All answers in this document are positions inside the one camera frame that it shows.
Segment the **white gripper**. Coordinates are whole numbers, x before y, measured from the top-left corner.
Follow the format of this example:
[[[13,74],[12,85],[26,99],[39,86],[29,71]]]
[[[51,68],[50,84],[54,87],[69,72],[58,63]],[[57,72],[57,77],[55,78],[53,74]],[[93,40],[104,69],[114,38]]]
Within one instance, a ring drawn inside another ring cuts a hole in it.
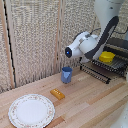
[[[82,59],[81,59],[81,63],[88,63],[88,62],[90,62],[91,60],[90,59],[87,59],[86,57],[82,57]]]

